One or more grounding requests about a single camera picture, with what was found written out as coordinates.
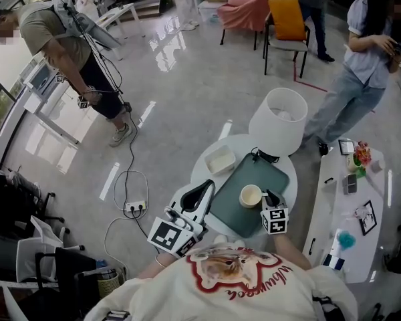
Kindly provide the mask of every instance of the orange cushion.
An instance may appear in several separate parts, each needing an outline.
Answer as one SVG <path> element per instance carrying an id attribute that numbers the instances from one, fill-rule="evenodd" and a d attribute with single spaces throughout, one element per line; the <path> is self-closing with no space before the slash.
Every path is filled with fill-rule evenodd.
<path id="1" fill-rule="evenodd" d="M 299 0 L 267 0 L 275 24 L 276 38 L 306 40 Z"/>

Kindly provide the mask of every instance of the basket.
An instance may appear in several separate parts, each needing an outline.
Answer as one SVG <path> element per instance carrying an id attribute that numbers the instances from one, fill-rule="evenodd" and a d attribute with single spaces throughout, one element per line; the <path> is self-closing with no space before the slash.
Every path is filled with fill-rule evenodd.
<path id="1" fill-rule="evenodd" d="M 119 275 L 110 278 L 109 280 L 98 280 L 98 290 L 100 291 L 100 297 L 105 298 L 110 295 L 113 290 L 120 287 Z"/>

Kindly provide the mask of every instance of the black shorts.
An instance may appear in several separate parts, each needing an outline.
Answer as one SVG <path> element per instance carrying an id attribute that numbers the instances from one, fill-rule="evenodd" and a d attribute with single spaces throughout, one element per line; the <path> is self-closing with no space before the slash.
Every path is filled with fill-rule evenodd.
<path id="1" fill-rule="evenodd" d="M 123 104 L 119 99 L 119 93 L 114 92 L 113 87 L 102 72 L 92 52 L 86 64 L 83 66 L 82 70 L 80 70 L 80 76 L 87 86 L 93 86 L 97 90 L 103 90 L 103 92 L 100 92 L 102 94 L 102 99 L 97 105 L 92 106 L 92 108 L 106 118 L 115 118 L 122 110 Z"/>

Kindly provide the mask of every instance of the pink chair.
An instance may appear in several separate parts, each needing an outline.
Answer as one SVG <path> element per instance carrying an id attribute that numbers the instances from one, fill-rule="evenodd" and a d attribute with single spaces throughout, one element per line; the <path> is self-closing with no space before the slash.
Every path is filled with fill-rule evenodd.
<path id="1" fill-rule="evenodd" d="M 223 36 L 220 45 L 224 44 L 227 29 L 250 29 L 254 31 L 255 50 L 257 32 L 264 29 L 265 19 L 269 12 L 267 0 L 228 0 L 226 5 L 217 10 L 223 24 Z"/>

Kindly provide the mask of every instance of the white floor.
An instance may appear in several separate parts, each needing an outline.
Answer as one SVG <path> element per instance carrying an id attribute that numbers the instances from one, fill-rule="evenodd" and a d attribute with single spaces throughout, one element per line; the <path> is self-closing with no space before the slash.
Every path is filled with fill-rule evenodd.
<path id="1" fill-rule="evenodd" d="M 143 21 L 145 38 L 136 35 L 133 22 L 124 23 L 130 37 L 122 48 L 124 59 L 115 62 L 123 77 L 124 99 L 132 104 L 132 117 L 140 127 L 132 146 L 132 168 L 146 175 L 149 196 L 144 178 L 138 173 L 128 177 L 127 191 L 128 201 L 149 199 L 150 208 L 140 220 L 145 232 L 163 213 L 174 192 L 189 183 L 198 156 L 221 136 L 223 129 L 229 134 L 247 133 L 249 120 L 271 89 L 287 87 L 298 91 L 307 100 L 309 115 L 325 96 L 324 91 L 294 82 L 292 53 L 271 49 L 268 75 L 264 76 L 262 35 L 257 51 L 253 51 L 253 34 L 248 31 L 228 31 L 220 46 L 222 30 L 218 23 L 202 23 L 194 31 L 179 32 L 178 19 L 173 17 L 171 11 Z M 325 64 L 316 58 L 312 26 L 311 53 L 303 79 L 297 78 L 325 90 L 342 67 L 348 33 L 344 21 L 328 16 L 326 23 L 327 47 L 336 62 Z M 106 55 L 114 61 L 112 53 Z M 130 139 L 118 148 L 110 148 L 113 125 L 91 109 L 79 110 L 71 90 L 51 111 L 51 117 L 80 143 L 74 146 L 27 115 L 5 165 L 14 170 L 21 166 L 21 173 L 39 182 L 44 193 L 56 193 L 49 211 L 65 217 L 72 231 L 69 244 L 84 244 L 88 254 L 116 263 L 104 252 L 104 235 L 112 220 L 123 217 L 114 203 L 113 186 L 118 174 L 132 161 Z M 396 231 L 401 223 L 401 75 L 389 83 L 375 113 L 366 116 L 347 136 L 365 140 L 381 150 L 394 173 L 392 208 L 385 207 L 372 266 L 375 280 L 350 286 L 360 303 L 360 315 L 368 314 L 376 302 L 383 303 L 389 313 L 401 307 L 401 276 L 383 272 L 381 266 L 382 254 L 394 249 L 401 237 Z M 319 155 L 316 149 L 301 150 L 291 160 L 297 171 L 299 192 L 289 235 L 301 249 L 315 200 Z M 125 200 L 123 178 L 124 175 L 116 183 L 120 208 Z M 203 243 L 215 235 L 209 232 Z M 263 247 L 266 241 L 251 239 L 249 245 Z M 127 220 L 112 225 L 107 248 L 129 267 L 132 277 L 156 253 L 137 224 Z"/>

